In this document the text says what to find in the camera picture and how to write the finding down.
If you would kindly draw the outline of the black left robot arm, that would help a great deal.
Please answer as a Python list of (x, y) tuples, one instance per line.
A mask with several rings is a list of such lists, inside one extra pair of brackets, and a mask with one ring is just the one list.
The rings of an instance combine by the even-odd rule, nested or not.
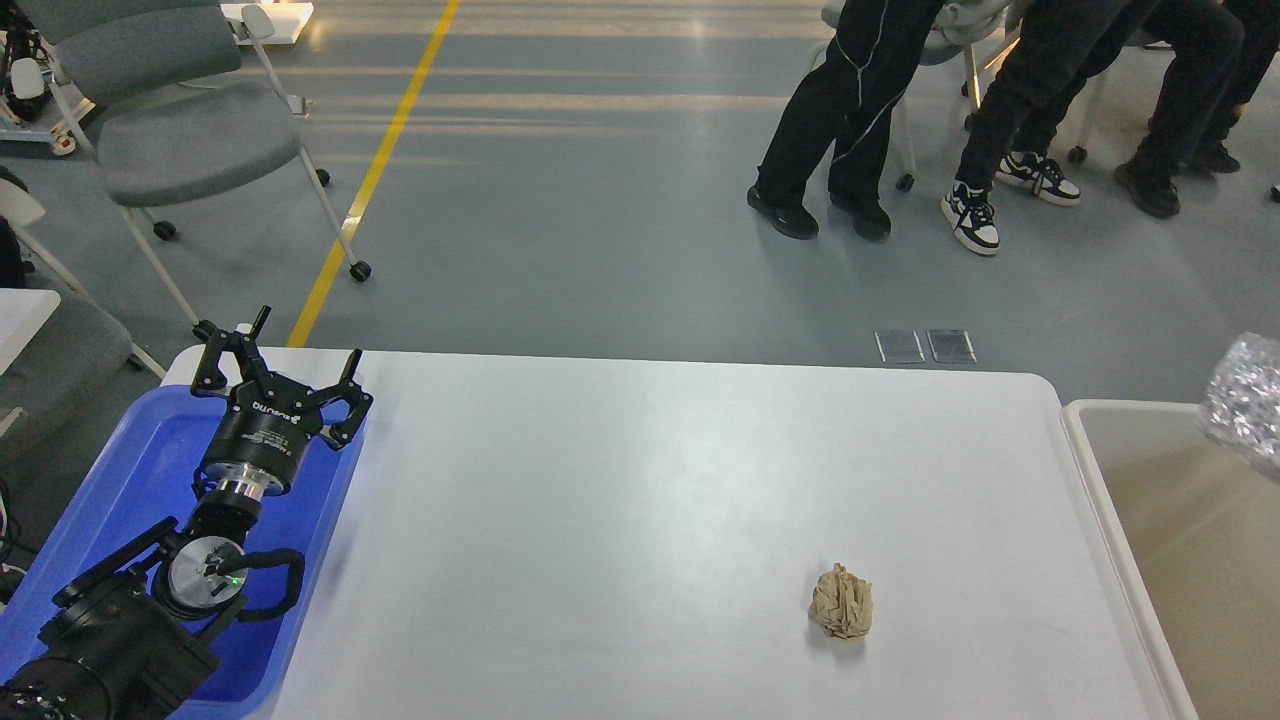
[(201, 322), (188, 389), (124, 415), (3, 616), (5, 719), (244, 719), (276, 689), (372, 396)]

